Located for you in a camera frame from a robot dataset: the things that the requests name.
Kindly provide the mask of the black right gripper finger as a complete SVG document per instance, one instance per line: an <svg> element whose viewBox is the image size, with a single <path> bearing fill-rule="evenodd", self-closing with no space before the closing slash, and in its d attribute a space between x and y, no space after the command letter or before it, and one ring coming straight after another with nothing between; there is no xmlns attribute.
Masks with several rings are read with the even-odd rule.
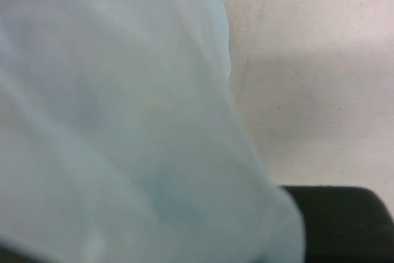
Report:
<svg viewBox="0 0 394 263"><path fill-rule="evenodd" d="M286 186L304 217L306 262L393 262L393 219L363 187Z"/></svg>

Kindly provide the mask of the light blue printed plastic bag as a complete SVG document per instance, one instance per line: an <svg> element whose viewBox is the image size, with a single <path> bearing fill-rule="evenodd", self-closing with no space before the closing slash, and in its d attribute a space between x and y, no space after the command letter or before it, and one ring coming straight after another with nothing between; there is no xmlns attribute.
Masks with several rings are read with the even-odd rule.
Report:
<svg viewBox="0 0 394 263"><path fill-rule="evenodd" d="M1 248L303 262L235 110L222 0L1 0Z"/></svg>

